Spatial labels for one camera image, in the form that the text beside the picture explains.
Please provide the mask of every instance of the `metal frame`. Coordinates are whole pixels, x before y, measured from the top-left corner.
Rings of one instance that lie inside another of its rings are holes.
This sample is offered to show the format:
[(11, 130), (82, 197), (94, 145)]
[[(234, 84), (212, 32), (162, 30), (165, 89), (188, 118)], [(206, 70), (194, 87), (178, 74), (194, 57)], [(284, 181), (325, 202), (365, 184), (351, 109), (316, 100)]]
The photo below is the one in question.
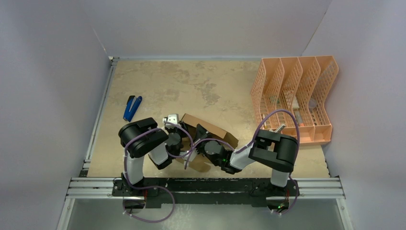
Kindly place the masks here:
[(343, 223), (344, 229), (345, 230), (354, 230), (354, 227), (352, 225), (350, 215), (348, 213), (347, 205), (345, 203), (345, 199), (336, 199), (337, 201), (337, 206), (340, 211), (340, 216), (341, 216), (341, 221)]
[[(123, 199), (112, 196), (113, 179), (110, 177), (78, 177), (72, 178), (66, 199)], [(300, 196), (298, 199), (344, 199), (339, 178), (297, 178)], [(125, 197), (125, 199), (144, 200), (142, 196)], [(272, 196), (267, 200), (279, 200), (285, 197)]]
[(115, 69), (116, 69), (118, 61), (119, 61), (118, 57), (113, 57), (112, 66), (110, 67), (110, 72), (109, 72), (109, 76), (107, 77), (106, 87), (104, 89), (103, 97), (102, 97), (102, 100), (101, 100), (100, 106), (99, 106), (99, 111), (97, 113), (96, 121), (94, 122), (93, 131), (91, 133), (88, 150), (86, 152), (86, 158), (85, 158), (86, 160), (90, 160), (93, 155), (94, 143), (97, 140), (97, 135), (99, 133), (99, 128), (100, 128), (100, 121), (103, 117), (104, 108), (106, 106), (107, 97), (109, 95), (110, 86), (113, 81), (113, 77), (114, 77), (114, 73), (115, 73)]
[[(99, 111), (94, 123), (93, 131), (90, 137), (86, 158), (83, 164), (83, 170), (88, 170), (90, 167), (91, 158), (93, 155), (94, 143), (97, 140), (97, 135), (100, 128), (100, 121), (103, 117), (104, 108), (109, 94), (110, 86), (113, 81), (117, 62), (119, 60), (143, 60), (137, 58), (119, 58), (113, 57), (112, 66), (103, 97), (100, 103)], [(213, 60), (225, 60), (223, 58), (214, 58)], [(57, 230), (66, 230), (68, 228), (69, 219), (76, 199), (124, 199), (124, 197), (112, 196), (114, 178), (99, 178), (99, 177), (78, 177), (72, 178), (69, 183), (68, 192), (65, 197), (65, 203), (59, 219)], [(340, 217), (345, 230), (353, 230), (353, 226), (348, 214), (345, 203), (345, 195), (339, 178), (297, 178), (301, 195), (298, 199), (335, 199), (339, 209)], [(267, 200), (284, 199), (285, 197), (267, 197)], [(144, 200), (142, 196), (125, 197), (125, 199)]]

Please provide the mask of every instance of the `orange plastic rack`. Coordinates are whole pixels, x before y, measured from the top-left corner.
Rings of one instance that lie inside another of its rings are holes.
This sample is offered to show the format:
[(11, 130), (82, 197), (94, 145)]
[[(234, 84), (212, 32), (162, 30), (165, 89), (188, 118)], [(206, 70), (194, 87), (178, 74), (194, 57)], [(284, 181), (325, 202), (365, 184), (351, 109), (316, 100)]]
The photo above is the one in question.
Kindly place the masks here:
[[(328, 143), (333, 126), (324, 103), (337, 73), (333, 56), (263, 58), (251, 89), (257, 123), (275, 109), (286, 109), (302, 118), (301, 144)], [(295, 96), (299, 108), (293, 111)], [(309, 101), (315, 105), (313, 109), (309, 109)], [(283, 134), (297, 136), (293, 120), (285, 113), (271, 116), (262, 129), (275, 130), (281, 124), (286, 125)]]

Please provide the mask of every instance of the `small object in rack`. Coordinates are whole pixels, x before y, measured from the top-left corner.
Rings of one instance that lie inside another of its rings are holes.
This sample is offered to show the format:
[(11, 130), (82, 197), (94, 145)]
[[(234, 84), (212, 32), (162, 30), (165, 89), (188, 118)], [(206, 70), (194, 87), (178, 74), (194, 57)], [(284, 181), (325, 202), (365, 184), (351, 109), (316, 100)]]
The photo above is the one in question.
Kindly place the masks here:
[(297, 102), (296, 96), (293, 98), (293, 101), (292, 101), (292, 109), (293, 110), (299, 109), (299, 103)]
[(303, 119), (302, 116), (300, 116), (300, 112), (299, 111), (295, 111), (294, 112), (294, 116), (296, 117), (297, 120), (297, 124), (301, 127), (305, 126), (305, 124), (303, 123)]
[(313, 98), (309, 100), (309, 111), (311, 112), (317, 106), (317, 101)]
[(135, 112), (137, 111), (139, 105), (141, 104), (141, 101), (142, 101), (141, 96), (137, 97), (136, 99), (134, 95), (128, 97), (127, 107), (125, 108), (123, 116), (124, 121), (131, 122)]

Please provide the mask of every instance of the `gray floor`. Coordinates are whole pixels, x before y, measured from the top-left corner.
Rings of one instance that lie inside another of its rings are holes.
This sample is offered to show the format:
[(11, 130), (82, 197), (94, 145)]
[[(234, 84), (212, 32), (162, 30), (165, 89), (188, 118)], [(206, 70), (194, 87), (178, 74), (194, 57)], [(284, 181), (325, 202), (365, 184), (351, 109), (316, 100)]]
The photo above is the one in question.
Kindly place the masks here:
[[(145, 209), (138, 216), (160, 219), (171, 205)], [(148, 229), (148, 230), (344, 230), (335, 199), (300, 199), (290, 213), (281, 217), (267, 208), (250, 205), (176, 205), (164, 222), (150, 224), (123, 215), (122, 200), (76, 200), (69, 230)]]

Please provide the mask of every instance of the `blue pliers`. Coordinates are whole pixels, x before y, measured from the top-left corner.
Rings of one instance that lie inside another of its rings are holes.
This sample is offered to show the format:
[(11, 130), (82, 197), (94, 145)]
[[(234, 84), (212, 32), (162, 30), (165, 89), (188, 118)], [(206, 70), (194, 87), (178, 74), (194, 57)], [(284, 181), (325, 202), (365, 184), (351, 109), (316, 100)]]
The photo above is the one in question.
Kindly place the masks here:
[(137, 111), (139, 105), (141, 104), (141, 101), (142, 101), (141, 96), (137, 97), (136, 99), (134, 99), (134, 98), (135, 98), (134, 95), (131, 95), (128, 97), (127, 107), (125, 108), (124, 116), (123, 116), (124, 121), (131, 122), (131, 119), (133, 119), (135, 112)]

